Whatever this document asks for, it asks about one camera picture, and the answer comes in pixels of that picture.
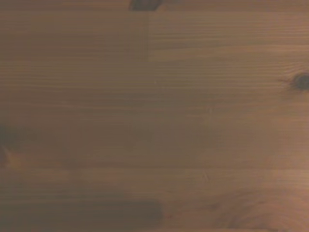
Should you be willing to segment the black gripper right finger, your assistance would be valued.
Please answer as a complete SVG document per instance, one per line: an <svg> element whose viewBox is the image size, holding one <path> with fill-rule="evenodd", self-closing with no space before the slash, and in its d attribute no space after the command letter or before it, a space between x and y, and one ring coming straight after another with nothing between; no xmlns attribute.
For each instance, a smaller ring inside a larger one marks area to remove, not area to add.
<svg viewBox="0 0 309 232"><path fill-rule="evenodd" d="M163 4L163 0L147 0L146 1L146 10L147 11L156 11Z"/></svg>

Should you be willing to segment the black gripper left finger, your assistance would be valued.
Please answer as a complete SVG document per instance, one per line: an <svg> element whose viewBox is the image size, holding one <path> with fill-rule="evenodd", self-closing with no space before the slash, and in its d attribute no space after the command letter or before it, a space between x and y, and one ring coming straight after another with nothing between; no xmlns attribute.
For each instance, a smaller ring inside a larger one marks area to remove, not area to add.
<svg viewBox="0 0 309 232"><path fill-rule="evenodd" d="M129 10L146 11L146 1L145 0L131 0L129 4Z"/></svg>

